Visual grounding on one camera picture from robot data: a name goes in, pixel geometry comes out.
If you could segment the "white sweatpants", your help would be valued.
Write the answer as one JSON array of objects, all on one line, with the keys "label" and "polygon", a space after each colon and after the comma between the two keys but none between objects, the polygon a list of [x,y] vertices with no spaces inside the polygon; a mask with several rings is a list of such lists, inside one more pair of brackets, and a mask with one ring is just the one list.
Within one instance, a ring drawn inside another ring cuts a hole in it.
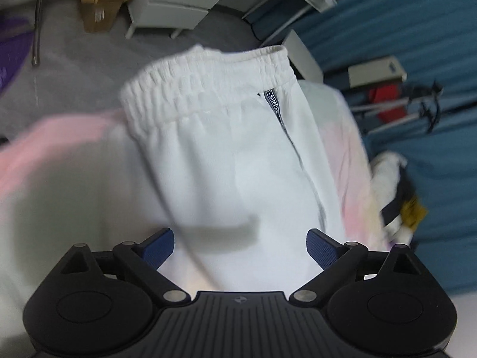
[{"label": "white sweatpants", "polygon": [[120,100],[159,208],[171,270],[191,290],[292,292],[319,269],[306,235],[381,246],[364,151],[342,133],[329,156],[287,50],[196,46],[145,67]]}]

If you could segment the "pile of clothes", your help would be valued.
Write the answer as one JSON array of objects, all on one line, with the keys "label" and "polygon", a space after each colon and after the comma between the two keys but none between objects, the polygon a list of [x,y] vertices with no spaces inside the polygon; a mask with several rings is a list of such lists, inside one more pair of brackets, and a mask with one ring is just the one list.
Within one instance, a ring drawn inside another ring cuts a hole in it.
[{"label": "pile of clothes", "polygon": [[407,173],[403,155],[385,151],[371,164],[371,186],[379,207],[383,231],[390,245],[410,245],[428,210],[420,203]]}]

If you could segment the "red cloth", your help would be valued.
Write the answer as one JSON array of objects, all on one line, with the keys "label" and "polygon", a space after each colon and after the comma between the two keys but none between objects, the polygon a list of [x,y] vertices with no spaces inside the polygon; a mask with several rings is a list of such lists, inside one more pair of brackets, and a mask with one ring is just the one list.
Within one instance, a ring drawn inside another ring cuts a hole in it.
[{"label": "red cloth", "polygon": [[[372,104],[384,104],[385,102],[395,101],[401,98],[401,88],[399,84],[392,83],[380,87],[372,88],[369,91],[368,98]],[[378,119],[385,124],[397,121],[407,115],[405,107],[400,106],[380,112],[377,114]]]}]

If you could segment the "tripod stand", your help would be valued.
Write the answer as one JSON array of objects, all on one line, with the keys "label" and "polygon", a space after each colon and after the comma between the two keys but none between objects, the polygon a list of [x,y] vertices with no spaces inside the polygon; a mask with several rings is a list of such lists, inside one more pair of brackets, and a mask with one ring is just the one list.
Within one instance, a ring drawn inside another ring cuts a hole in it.
[{"label": "tripod stand", "polygon": [[427,133],[433,132],[442,118],[442,107],[440,99],[444,87],[437,81],[434,81],[430,87],[413,86],[410,88],[401,88],[402,94],[406,96],[395,101],[385,102],[384,104],[364,104],[350,107],[352,115],[359,120],[377,118],[377,114],[392,110],[393,108],[403,106],[407,112],[405,117],[385,124],[380,119],[380,125],[373,129],[365,129],[364,135],[373,135],[395,129],[401,125],[410,124],[412,121],[425,120],[427,122]]}]

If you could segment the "grey panel chair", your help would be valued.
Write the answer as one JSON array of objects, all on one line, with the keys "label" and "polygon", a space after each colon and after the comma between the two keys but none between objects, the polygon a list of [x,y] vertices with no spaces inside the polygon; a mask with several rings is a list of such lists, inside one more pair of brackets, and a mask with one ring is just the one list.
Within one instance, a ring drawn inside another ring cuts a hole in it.
[{"label": "grey panel chair", "polygon": [[323,82],[340,91],[405,82],[407,78],[406,70],[394,55],[341,67],[323,74]]}]

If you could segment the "white flat board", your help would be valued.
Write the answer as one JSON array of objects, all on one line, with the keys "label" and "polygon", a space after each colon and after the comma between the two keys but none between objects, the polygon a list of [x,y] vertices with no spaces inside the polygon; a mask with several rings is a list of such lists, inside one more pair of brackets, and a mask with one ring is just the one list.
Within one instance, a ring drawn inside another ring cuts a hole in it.
[{"label": "white flat board", "polygon": [[294,30],[289,32],[282,45],[287,49],[292,66],[302,79],[323,83],[323,72],[318,62]]}]

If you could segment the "blue curtain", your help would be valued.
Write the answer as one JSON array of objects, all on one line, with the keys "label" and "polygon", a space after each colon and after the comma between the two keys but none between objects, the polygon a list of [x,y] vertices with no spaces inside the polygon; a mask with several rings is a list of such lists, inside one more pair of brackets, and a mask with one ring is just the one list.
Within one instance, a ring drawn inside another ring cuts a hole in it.
[{"label": "blue curtain", "polygon": [[476,289],[476,0],[337,0],[324,12],[303,0],[270,0],[249,16],[260,40],[294,30],[324,73],[396,57],[406,73],[402,96],[442,93],[425,118],[367,133],[371,155],[402,154],[427,209],[416,253],[448,293]]}]

